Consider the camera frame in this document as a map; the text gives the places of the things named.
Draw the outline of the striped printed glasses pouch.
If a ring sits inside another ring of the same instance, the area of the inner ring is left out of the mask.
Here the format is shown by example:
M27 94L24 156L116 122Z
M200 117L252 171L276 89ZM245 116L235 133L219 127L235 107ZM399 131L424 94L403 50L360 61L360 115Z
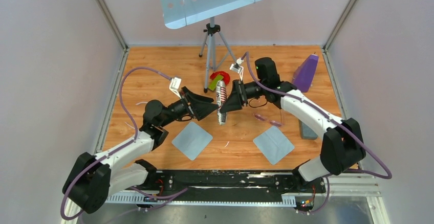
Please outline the striped printed glasses pouch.
M226 91L226 84L223 80L220 80L216 84L216 102L219 106L217 110L218 115L218 122L220 125L224 125L226 123L227 115L226 113L221 112L221 107L224 105L227 99L227 91Z

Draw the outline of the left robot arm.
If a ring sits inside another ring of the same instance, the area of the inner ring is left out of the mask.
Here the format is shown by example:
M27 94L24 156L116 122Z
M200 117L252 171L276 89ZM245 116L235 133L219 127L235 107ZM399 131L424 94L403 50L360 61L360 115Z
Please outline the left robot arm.
M169 106L150 100L145 106L143 124L135 134L106 151L82 153L76 160L62 192L88 214L96 212L109 196L133 186L145 190L157 183L156 167L138 157L157 149L168 131L164 127L185 116L201 120L218 105L212 98L181 89L180 99Z

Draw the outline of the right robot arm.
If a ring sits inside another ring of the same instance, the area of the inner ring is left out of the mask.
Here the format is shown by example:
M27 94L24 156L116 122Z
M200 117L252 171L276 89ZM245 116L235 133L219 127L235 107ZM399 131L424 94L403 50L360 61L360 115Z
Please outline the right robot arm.
M270 57L259 58L254 65L257 79L249 83L234 80L232 91L220 110L224 113L241 110L249 99L264 96L322 137L320 155L294 169L292 185L295 190L305 192L312 187L313 180L329 174L340 175L365 158L360 125L355 119L344 120L327 112L294 84L282 81Z

